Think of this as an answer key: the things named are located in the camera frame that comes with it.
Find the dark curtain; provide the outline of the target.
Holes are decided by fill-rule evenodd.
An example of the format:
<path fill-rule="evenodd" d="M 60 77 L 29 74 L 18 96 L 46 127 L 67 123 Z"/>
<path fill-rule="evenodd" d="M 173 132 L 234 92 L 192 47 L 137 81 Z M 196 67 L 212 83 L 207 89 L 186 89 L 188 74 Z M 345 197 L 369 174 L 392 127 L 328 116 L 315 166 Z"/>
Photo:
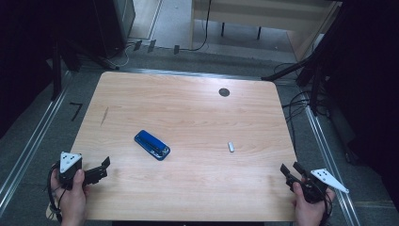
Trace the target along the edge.
<path fill-rule="evenodd" d="M 327 90 L 354 132 L 346 142 L 399 205 L 399 0 L 346 0 Z"/>
<path fill-rule="evenodd" d="M 52 81 L 49 0 L 0 0 L 0 138 Z"/>

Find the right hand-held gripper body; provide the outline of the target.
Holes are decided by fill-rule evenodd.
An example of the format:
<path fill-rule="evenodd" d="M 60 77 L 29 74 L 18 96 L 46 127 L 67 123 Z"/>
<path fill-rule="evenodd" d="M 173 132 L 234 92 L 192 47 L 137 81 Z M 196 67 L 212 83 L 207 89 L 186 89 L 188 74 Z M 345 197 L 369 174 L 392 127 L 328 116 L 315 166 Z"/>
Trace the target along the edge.
<path fill-rule="evenodd" d="M 327 189 L 333 187 L 346 194 L 349 189 L 338 181 L 327 169 L 313 169 L 308 171 L 309 177 L 297 182 L 301 185 L 304 198 L 309 203 L 324 202 L 327 199 Z"/>

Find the blue stapler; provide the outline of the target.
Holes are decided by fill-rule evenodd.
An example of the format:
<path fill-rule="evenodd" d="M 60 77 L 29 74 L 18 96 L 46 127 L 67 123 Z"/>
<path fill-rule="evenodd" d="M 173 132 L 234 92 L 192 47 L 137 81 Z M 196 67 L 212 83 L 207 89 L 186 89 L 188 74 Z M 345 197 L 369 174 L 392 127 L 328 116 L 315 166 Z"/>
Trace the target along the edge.
<path fill-rule="evenodd" d="M 145 130 L 135 135 L 135 142 L 158 161 L 164 160 L 170 154 L 167 144 Z"/>

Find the black upright stand post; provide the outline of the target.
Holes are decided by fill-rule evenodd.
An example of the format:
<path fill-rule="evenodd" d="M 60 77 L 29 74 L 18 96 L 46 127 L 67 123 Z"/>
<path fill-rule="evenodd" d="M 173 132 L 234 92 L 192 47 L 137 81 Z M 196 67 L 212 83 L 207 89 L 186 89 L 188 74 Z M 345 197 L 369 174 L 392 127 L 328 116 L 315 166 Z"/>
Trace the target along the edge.
<path fill-rule="evenodd" d="M 321 77 L 322 77 L 322 66 L 318 65 L 314 71 L 312 79 L 311 98 L 310 98 L 311 113 L 314 116 L 317 115 L 317 96 L 320 87 Z"/>
<path fill-rule="evenodd" d="M 53 96 L 54 101 L 62 90 L 61 85 L 61 55 L 59 53 L 58 41 L 53 45 Z"/>

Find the light wooden furniture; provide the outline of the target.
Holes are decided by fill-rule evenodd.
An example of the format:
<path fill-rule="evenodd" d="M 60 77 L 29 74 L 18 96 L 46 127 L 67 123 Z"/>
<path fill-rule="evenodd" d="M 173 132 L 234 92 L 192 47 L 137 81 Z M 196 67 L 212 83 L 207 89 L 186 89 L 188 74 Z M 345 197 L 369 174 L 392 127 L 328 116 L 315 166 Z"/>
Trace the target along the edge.
<path fill-rule="evenodd" d="M 327 32 L 341 4 L 338 0 L 191 0 L 189 40 L 192 46 L 196 20 L 282 29 L 300 61 Z"/>

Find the black slanted stand leg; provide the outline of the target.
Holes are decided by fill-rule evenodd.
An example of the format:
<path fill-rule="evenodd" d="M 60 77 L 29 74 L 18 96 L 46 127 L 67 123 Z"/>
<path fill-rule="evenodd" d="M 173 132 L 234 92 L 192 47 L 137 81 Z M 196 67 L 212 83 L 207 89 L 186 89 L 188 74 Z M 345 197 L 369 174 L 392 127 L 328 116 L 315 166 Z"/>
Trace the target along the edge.
<path fill-rule="evenodd" d="M 297 63 L 294 63 L 293 65 L 279 71 L 276 73 L 273 73 L 268 76 L 263 76 L 261 78 L 262 81 L 268 81 L 268 82 L 274 82 L 280 78 L 282 78 L 285 75 L 288 75 L 289 73 L 296 72 L 298 70 L 305 72 L 306 70 L 311 70 L 313 67 L 313 64 L 315 63 L 317 51 L 314 50 L 312 51 L 307 57 L 304 59 L 298 61 Z"/>
<path fill-rule="evenodd" d="M 89 50 L 86 50 L 75 41 L 65 40 L 65 45 L 67 47 L 68 56 L 64 57 L 64 61 L 73 71 L 78 72 L 82 67 L 81 57 L 88 58 L 105 70 L 117 71 L 120 68 L 119 66 L 114 66 L 111 63 L 106 62 L 104 59 L 101 59 Z"/>

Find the dark cabinet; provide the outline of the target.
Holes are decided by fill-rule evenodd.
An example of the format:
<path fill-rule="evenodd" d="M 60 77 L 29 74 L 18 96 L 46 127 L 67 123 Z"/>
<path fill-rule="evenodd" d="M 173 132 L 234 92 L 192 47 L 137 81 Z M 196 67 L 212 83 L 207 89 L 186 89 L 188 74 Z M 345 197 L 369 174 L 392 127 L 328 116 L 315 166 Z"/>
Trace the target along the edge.
<path fill-rule="evenodd" d="M 93 0 L 100 29 L 100 56 L 110 58 L 125 48 L 136 17 L 133 0 Z"/>

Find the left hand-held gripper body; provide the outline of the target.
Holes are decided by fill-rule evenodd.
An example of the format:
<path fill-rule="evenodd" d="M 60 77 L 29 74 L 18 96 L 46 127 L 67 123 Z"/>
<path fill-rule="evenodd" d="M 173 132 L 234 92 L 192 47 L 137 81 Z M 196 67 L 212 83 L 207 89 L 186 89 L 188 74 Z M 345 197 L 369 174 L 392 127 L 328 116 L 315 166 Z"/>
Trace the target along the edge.
<path fill-rule="evenodd" d="M 61 187 L 71 190 L 75 173 L 82 168 L 83 157 L 80 153 L 62 152 L 58 171 L 58 181 Z"/>

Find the person's left hand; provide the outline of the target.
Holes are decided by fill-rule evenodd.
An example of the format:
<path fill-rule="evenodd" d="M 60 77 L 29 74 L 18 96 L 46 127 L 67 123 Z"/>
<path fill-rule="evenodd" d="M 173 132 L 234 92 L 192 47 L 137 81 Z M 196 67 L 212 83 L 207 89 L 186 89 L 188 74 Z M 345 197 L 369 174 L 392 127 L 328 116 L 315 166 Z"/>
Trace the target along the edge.
<path fill-rule="evenodd" d="M 85 173 L 79 169 L 72 182 L 72 189 L 65 190 L 57 179 L 58 170 L 51 175 L 51 192 L 61 210 L 61 226 L 84 226 L 86 222 L 88 190 L 83 188 Z"/>

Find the person's right hand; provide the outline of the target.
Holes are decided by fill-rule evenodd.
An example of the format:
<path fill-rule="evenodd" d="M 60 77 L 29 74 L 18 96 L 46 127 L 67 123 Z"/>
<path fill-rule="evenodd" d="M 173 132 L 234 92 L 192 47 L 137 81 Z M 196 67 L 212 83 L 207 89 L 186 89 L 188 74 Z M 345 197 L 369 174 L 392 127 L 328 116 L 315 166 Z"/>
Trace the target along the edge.
<path fill-rule="evenodd" d="M 325 203 L 307 202 L 299 183 L 293 183 L 293 189 L 295 193 L 293 206 L 295 209 L 296 226 L 319 226 L 326 211 Z"/>

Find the aluminium floor rail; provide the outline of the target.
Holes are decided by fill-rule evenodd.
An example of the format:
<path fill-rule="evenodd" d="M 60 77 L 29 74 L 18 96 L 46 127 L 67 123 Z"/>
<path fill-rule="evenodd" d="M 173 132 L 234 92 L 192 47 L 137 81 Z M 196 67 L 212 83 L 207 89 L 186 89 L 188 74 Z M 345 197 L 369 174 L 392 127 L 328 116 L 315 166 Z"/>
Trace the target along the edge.
<path fill-rule="evenodd" d="M 220 74 L 220 73 L 195 73 L 195 72 L 180 72 L 180 71 L 169 71 L 169 70 L 153 70 L 153 69 L 120 69 L 116 72 L 119 73 L 140 73 L 140 74 L 161 74 L 161 75 L 180 75 L 180 76 L 195 76 L 195 77 L 207 77 L 207 78 L 218 78 L 218 79 L 237 79 L 237 80 L 248 80 L 248 81 L 263 81 L 259 76 L 249 75 L 231 75 L 231 74 Z"/>
<path fill-rule="evenodd" d="M 0 219 L 5 218 L 18 186 L 62 106 L 74 74 L 62 75 L 60 93 L 52 100 L 53 86 L 46 88 L 0 139 Z"/>
<path fill-rule="evenodd" d="M 327 143 L 326 136 L 318 118 L 313 115 L 309 106 L 306 107 L 306 114 L 327 170 L 343 184 L 342 176 L 334 160 L 333 154 Z M 339 205 L 343 211 L 343 216 L 346 223 L 349 226 L 361 226 L 350 195 L 348 193 L 342 192 L 338 188 L 336 188 L 336 195 Z"/>

